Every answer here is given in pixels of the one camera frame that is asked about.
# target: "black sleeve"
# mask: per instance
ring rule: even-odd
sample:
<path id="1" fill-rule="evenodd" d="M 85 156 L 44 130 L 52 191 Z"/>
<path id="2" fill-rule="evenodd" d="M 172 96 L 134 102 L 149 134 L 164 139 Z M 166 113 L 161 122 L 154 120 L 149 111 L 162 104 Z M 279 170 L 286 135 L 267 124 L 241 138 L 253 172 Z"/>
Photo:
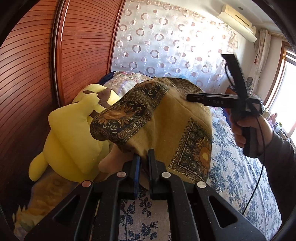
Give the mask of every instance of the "black sleeve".
<path id="1" fill-rule="evenodd" d="M 296 204 L 296 153 L 293 146 L 274 133 L 265 151 L 264 166 L 283 225 Z"/>

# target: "window curtain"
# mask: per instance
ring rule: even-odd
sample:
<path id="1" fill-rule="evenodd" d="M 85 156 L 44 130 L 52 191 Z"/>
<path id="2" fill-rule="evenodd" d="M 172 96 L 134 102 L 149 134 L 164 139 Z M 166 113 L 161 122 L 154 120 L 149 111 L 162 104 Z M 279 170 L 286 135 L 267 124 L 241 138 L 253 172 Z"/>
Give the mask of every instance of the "window curtain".
<path id="1" fill-rule="evenodd" d="M 251 86 L 251 92 L 254 94 L 257 93 L 260 75 L 262 73 L 262 70 L 267 60 L 269 47 L 270 47 L 270 39 L 271 39 L 271 36 L 268 33 L 268 31 L 266 29 L 262 29 L 260 31 L 259 49 L 258 49 L 257 62 L 256 62 L 256 68 L 255 68 L 255 75 L 254 75 L 252 86 Z"/>
<path id="2" fill-rule="evenodd" d="M 237 34 L 228 25 L 161 1 L 127 0 L 112 71 L 185 78 L 216 93 L 226 81 L 226 53 L 237 53 Z"/>

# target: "yellow plush toy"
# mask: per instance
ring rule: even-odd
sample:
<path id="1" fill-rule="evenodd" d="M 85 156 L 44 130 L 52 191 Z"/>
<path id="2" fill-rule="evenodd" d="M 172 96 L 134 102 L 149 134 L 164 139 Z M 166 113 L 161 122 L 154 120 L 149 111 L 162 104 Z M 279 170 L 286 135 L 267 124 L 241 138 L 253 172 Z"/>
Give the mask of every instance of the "yellow plush toy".
<path id="1" fill-rule="evenodd" d="M 99 162 L 109 153 L 109 143 L 95 140 L 89 125 L 97 113 L 119 99 L 111 89 L 92 84 L 84 88 L 72 104 L 52 111 L 48 116 L 51 130 L 43 152 L 30 164 L 30 179 L 37 181 L 50 165 L 70 181 L 93 180 L 99 173 Z"/>

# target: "ceiling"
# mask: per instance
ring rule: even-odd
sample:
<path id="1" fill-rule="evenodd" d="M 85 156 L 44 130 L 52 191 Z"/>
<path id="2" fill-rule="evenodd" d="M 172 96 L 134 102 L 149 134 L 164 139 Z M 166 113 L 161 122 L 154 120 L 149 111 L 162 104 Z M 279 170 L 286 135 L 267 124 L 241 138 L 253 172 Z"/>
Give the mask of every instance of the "ceiling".
<path id="1" fill-rule="evenodd" d="M 165 2 L 190 9 L 203 15 L 217 17 L 224 4 L 229 4 L 246 17 L 258 30 L 267 29 L 281 34 L 280 29 L 271 18 L 252 0 L 163 0 Z"/>

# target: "black cable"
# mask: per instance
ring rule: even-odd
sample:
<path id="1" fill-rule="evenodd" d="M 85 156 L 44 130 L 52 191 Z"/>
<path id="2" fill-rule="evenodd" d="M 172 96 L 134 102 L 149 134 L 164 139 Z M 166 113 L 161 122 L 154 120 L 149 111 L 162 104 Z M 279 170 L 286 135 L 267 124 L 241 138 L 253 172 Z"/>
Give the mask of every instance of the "black cable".
<path id="1" fill-rule="evenodd" d="M 249 206 L 249 204 L 250 204 L 250 202 L 251 202 L 251 200 L 252 200 L 252 198 L 253 198 L 253 196 L 254 196 L 256 190 L 257 190 L 257 187 L 258 187 L 258 185 L 259 185 L 259 182 L 260 182 L 260 179 L 261 179 L 261 176 L 262 176 L 262 173 L 263 173 L 264 163 L 265 163 L 265 141 L 264 141 L 263 131 L 262 131 L 262 128 L 261 128 L 261 125 L 260 125 L 259 119 L 256 118 L 256 120 L 257 120 L 257 123 L 258 123 L 259 128 L 260 128 L 260 133 L 261 133 L 262 142 L 263 142 L 263 163 L 262 163 L 261 173 L 260 173 L 259 178 L 258 178 L 258 182 L 257 182 L 257 184 L 256 184 L 256 186 L 255 186 L 255 189 L 254 189 L 254 191 L 253 191 L 253 193 L 252 193 L 252 195 L 251 195 L 251 197 L 250 197 L 250 199 L 249 199 L 249 201 L 248 201 L 246 207 L 244 208 L 244 211 L 242 212 L 243 215 L 244 215 L 244 213 L 246 212 L 247 207 Z"/>
<path id="2" fill-rule="evenodd" d="M 232 83 L 232 81 L 230 80 L 229 75 L 228 75 L 228 73 L 227 73 L 226 65 L 225 65 L 225 72 L 226 72 L 226 75 L 227 75 L 228 81 L 230 82 L 231 86 L 232 86 L 233 88 L 235 88 L 235 85 Z M 264 141 L 263 131 L 262 131 L 262 128 L 261 128 L 261 125 L 260 125 L 260 122 L 259 122 L 258 117 L 256 118 L 256 120 L 257 120 L 257 123 L 258 123 L 258 125 L 259 125 L 259 129 L 260 129 L 260 133 L 261 133 L 261 137 L 262 137 L 262 142 L 263 142 L 263 163 L 262 163 L 262 169 L 261 169 L 261 172 L 260 172 L 260 175 L 259 175 L 259 178 L 258 178 L 258 182 L 257 182 L 257 184 L 256 184 L 256 186 L 255 186 L 255 189 L 254 189 L 254 191 L 253 191 L 253 193 L 252 193 L 252 195 L 251 195 L 251 197 L 250 197 L 250 199 L 249 199 L 249 201 L 248 201 L 246 207 L 244 208 L 244 211 L 242 212 L 242 215 L 244 215 L 244 213 L 246 212 L 247 207 L 249 206 L 249 204 L 250 204 L 250 202 L 251 202 L 251 200 L 252 200 L 252 198 L 253 198 L 253 196 L 254 196 L 256 190 L 257 190 L 257 187 L 258 187 L 258 185 L 259 185 L 259 182 L 260 182 L 260 179 L 261 179 L 261 176 L 262 176 L 262 173 L 263 173 L 264 163 L 265 163 L 265 141 Z"/>

